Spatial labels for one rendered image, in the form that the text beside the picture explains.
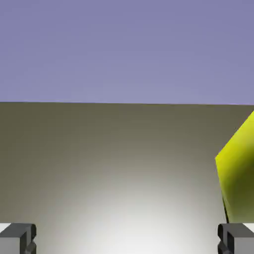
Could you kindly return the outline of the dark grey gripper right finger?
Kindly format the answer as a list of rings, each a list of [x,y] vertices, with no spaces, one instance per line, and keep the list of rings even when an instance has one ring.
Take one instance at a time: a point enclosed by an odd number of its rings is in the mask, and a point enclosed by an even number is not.
[[[221,223],[218,254],[254,254],[254,223]]]

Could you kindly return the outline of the large yellow box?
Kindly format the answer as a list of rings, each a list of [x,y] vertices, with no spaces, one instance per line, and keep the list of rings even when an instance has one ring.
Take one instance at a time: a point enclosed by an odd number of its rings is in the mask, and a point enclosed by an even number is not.
[[[254,111],[215,157],[230,223],[254,223]]]

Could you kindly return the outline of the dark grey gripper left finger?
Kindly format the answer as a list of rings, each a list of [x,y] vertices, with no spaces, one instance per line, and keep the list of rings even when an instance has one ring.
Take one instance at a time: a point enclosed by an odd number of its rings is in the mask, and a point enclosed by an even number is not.
[[[0,223],[0,254],[37,254],[37,227],[31,223]]]

